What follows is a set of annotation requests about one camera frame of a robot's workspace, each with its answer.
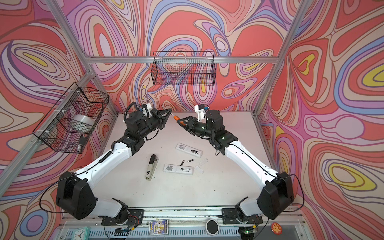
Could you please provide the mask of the orange handled screwdriver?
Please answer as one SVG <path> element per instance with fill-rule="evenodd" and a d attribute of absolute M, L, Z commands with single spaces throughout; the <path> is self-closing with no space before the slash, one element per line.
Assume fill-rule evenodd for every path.
<path fill-rule="evenodd" d="M 171 114 L 171 116 L 173 117 L 173 119 L 181 126 L 185 126 L 186 125 L 186 122 L 184 120 L 181 120 L 180 117 L 178 116 L 175 116 L 173 114 Z"/>

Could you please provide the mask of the white remote control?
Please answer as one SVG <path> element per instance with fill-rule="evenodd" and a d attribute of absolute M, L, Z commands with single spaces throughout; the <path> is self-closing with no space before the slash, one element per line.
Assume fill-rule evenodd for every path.
<path fill-rule="evenodd" d="M 163 171 L 165 173 L 174 173 L 174 174 L 183 174 L 183 175 L 193 175 L 194 168 L 189 166 L 179 166 L 179 165 L 171 165 L 165 164 Z"/>
<path fill-rule="evenodd" d="M 175 149 L 179 150 L 183 153 L 189 154 L 191 156 L 194 156 L 196 158 L 201 158 L 203 155 L 203 151 L 198 150 L 196 148 L 192 148 L 192 147 L 185 145 L 185 144 L 182 144 L 182 143 L 178 143 L 176 145 Z"/>

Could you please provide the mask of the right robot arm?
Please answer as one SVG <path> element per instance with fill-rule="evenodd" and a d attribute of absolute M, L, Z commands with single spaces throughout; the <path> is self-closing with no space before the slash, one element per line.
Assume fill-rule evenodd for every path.
<path fill-rule="evenodd" d="M 257 198 L 246 197 L 238 203 L 241 215 L 263 214 L 276 219 L 294 201 L 292 177 L 286 172 L 278 173 L 251 154 L 225 129 L 220 111 L 209 110 L 203 116 L 206 117 L 204 123 L 192 116 L 174 119 L 191 135 L 209 141 L 217 152 L 234 161 L 258 184 L 261 192 Z"/>

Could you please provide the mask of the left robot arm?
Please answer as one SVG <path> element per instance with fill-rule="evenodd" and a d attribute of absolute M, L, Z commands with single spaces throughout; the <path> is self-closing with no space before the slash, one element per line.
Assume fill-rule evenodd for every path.
<path fill-rule="evenodd" d="M 95 196 L 93 189 L 115 167 L 135 155 L 148 140 L 150 133 L 165 128 L 171 114 L 171 109 L 157 110 L 150 104 L 141 105 L 132 113 L 126 109 L 126 130 L 123 136 L 87 166 L 60 176 L 56 205 L 77 220 L 97 216 L 109 218 L 117 225 L 126 224 L 130 216 L 128 206 L 115 198 L 100 199 Z"/>

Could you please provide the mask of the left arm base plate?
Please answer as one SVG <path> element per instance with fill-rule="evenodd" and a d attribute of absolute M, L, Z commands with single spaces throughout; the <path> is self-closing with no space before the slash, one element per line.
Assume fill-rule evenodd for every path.
<path fill-rule="evenodd" d="M 116 217 L 103 217 L 102 226 L 137 227 L 143 222 L 144 209 L 122 210 Z"/>

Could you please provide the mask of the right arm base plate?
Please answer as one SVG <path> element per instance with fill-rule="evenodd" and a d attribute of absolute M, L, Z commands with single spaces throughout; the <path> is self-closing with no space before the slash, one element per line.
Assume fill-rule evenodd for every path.
<path fill-rule="evenodd" d="M 225 225 L 252 224 L 258 226 L 263 223 L 261 215 L 246 216 L 237 208 L 221 209 L 221 215 L 218 215 L 218 218 L 222 219 Z"/>

